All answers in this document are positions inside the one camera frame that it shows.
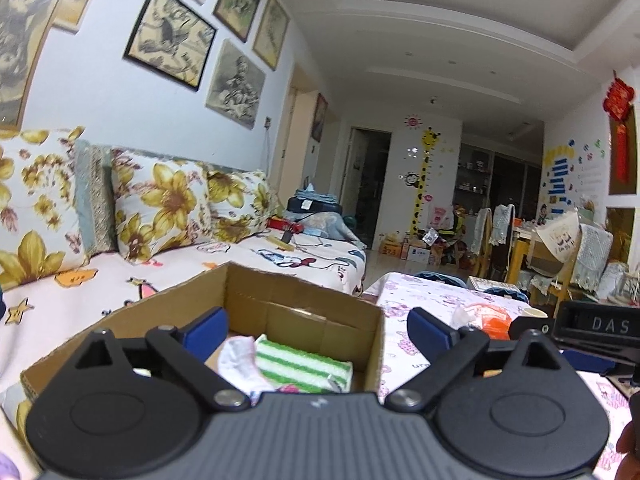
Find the wooden dining chair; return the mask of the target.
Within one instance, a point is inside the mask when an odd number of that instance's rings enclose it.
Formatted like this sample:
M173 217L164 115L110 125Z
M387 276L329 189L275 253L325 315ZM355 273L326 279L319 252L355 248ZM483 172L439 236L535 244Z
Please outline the wooden dining chair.
M533 229L526 256L532 274L526 292L556 306L574 290L596 292L608 264L613 234L573 209Z

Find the orange tissue pack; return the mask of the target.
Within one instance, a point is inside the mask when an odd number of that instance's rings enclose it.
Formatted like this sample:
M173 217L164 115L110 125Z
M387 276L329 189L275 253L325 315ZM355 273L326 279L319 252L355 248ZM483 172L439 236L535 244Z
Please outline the orange tissue pack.
M491 339L509 340L512 318L503 308L492 304L470 304L456 307L451 317L451 326L461 328L473 326L482 330Z

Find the pink cartoon tablecloth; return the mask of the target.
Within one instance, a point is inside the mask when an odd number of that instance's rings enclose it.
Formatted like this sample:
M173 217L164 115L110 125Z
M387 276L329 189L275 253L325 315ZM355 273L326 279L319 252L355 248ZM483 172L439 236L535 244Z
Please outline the pink cartoon tablecloth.
M378 384L378 397L416 376L428 365L427 359L409 340L407 316L411 309L427 310L450 325L454 314L478 304L494 304L511 318L529 312L524 304L508 298L485 295L471 289L449 286L397 272L387 273L363 291L363 297L376 304L385 315L383 356ZM594 474L600 479L613 479L623 455L616 452L616 442L631 421L628 401L608 378L581 372L579 376L604 407L611 426L608 439Z

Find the green striped sponge cloth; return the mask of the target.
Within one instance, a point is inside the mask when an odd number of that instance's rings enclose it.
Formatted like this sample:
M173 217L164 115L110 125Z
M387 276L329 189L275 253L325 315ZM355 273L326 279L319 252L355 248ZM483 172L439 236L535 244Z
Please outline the green striped sponge cloth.
M303 393L346 393L352 388L354 367L271 341L266 335L255 340L258 370L276 388L293 387Z

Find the floral cushion near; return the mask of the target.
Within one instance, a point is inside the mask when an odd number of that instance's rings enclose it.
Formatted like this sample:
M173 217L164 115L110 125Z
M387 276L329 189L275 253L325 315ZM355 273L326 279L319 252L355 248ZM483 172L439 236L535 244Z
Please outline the floral cushion near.
M75 203L75 143L84 131L2 131L2 289L88 261Z

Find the floral cushion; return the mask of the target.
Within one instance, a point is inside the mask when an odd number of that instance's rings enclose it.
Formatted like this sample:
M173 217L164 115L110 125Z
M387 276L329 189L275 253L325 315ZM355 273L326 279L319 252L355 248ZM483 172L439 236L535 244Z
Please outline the floral cushion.
M208 203L213 238L239 243L262 232L278 204L262 170L209 171Z
M121 256L144 263L160 252L207 242L213 233L201 162L114 148L112 189Z
M84 131L2 131L2 289L88 261L75 203L75 143Z

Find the red chinese knot decoration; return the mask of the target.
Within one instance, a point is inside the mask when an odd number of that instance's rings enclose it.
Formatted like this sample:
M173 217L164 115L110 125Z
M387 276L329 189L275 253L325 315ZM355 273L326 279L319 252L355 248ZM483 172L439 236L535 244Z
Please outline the red chinese knot decoration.
M603 110L610 123L610 194L634 194L637 188L637 131L634 87L613 72Z

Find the floral cushion far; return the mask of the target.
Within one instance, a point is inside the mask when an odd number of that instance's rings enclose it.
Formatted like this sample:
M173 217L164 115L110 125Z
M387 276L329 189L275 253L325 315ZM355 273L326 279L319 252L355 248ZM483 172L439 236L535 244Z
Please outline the floral cushion far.
M213 238L239 243L262 232L278 204L262 170L209 171L208 203Z

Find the red box on sofa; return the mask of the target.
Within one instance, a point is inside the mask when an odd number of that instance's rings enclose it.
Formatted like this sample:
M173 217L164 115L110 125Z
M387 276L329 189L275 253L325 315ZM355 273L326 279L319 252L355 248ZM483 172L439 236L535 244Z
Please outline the red box on sofa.
M299 234L304 232L304 226L299 222L286 220L279 217L271 217L267 221L267 226L270 229L275 229L283 232L291 232L293 234Z

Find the giraffe height chart sticker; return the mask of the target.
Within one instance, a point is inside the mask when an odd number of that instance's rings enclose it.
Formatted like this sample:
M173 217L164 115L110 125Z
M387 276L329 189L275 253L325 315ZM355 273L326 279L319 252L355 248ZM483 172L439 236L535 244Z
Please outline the giraffe height chart sticker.
M405 160L409 166L401 181L410 192L409 236L416 236L424 230L425 208L430 201L427 196L433 194L431 184L439 172L444 147L442 133L428 126L420 133L419 142L406 149Z

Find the black bag on sofa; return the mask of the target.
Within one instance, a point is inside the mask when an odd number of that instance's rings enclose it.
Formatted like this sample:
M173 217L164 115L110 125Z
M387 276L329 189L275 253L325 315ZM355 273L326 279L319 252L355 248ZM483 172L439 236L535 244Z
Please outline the black bag on sofa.
M343 207L332 194L297 190L286 203L287 214L320 214L320 212L343 213Z

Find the grey portrait sketch picture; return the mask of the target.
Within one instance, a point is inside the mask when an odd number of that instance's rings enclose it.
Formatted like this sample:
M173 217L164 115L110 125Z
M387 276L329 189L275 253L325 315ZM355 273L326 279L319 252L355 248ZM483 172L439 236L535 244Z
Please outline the grey portrait sketch picture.
M253 129L266 74L230 39L220 48L205 106L239 125Z

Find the black framed bird picture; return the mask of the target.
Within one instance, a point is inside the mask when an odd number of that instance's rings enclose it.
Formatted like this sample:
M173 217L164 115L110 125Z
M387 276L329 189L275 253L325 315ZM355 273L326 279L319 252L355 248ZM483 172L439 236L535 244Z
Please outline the black framed bird picture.
M198 91L216 33L181 0L145 0L124 58Z

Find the gold framed beige picture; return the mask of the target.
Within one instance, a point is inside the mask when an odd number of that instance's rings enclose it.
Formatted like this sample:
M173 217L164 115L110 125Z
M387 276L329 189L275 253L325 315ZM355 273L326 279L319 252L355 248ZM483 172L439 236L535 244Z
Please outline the gold framed beige picture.
M270 70L279 64L290 17L279 0L267 0L258 32L254 39L253 52Z

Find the large fruit still-life picture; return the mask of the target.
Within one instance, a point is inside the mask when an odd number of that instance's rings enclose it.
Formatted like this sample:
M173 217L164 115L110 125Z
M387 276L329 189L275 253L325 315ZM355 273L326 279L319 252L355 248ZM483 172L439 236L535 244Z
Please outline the large fruit still-life picture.
M58 0L1 0L1 128L21 128L38 58Z

